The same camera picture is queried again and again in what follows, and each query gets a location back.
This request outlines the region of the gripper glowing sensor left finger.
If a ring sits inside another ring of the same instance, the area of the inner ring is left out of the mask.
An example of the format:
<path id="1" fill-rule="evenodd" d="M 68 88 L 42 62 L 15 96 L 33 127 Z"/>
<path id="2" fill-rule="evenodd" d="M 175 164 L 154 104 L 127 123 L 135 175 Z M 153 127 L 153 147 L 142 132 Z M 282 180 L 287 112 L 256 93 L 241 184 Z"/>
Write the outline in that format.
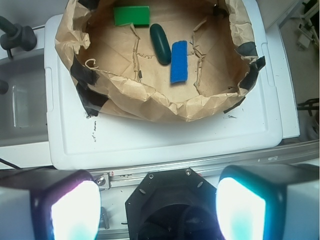
<path id="1" fill-rule="evenodd" d="M 2 240 L 94 240 L 101 194 L 86 170 L 0 172 Z"/>

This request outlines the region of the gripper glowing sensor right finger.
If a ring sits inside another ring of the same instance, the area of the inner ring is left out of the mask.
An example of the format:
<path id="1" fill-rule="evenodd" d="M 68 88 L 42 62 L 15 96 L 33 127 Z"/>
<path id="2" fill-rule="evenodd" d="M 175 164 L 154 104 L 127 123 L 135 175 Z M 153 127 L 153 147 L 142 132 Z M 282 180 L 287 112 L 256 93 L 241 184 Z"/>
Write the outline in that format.
<path id="1" fill-rule="evenodd" d="M 219 178 L 215 208 L 227 240 L 318 240 L 320 168 L 229 165 Z"/>

